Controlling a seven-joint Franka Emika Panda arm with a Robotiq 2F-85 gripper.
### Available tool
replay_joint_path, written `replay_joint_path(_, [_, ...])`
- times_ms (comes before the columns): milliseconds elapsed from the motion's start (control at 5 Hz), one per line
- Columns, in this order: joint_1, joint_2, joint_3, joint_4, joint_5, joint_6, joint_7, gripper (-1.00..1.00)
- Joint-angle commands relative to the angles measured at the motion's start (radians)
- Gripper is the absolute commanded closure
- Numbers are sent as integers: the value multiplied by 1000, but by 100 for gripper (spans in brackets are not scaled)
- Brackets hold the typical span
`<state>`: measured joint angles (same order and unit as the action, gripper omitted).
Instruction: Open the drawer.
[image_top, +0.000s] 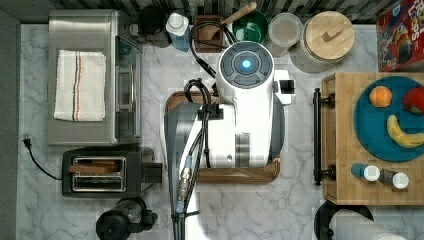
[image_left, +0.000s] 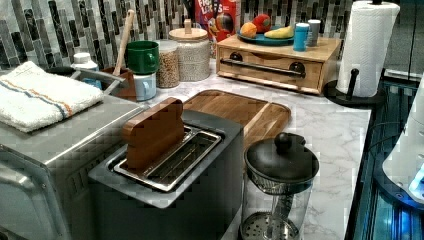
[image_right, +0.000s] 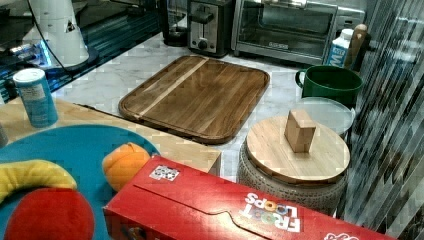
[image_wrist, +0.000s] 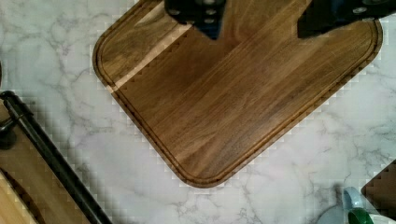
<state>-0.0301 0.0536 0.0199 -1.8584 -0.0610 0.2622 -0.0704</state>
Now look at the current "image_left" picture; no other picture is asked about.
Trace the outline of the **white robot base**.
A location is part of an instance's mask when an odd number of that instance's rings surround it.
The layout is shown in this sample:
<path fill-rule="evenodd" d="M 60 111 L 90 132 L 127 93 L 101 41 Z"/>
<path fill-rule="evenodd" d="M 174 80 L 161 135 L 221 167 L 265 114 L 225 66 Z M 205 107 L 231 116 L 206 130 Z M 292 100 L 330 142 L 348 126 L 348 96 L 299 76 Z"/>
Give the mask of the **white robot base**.
<path fill-rule="evenodd" d="M 424 79 L 420 80 L 405 128 L 382 165 L 383 172 L 409 199 L 423 207 Z"/>

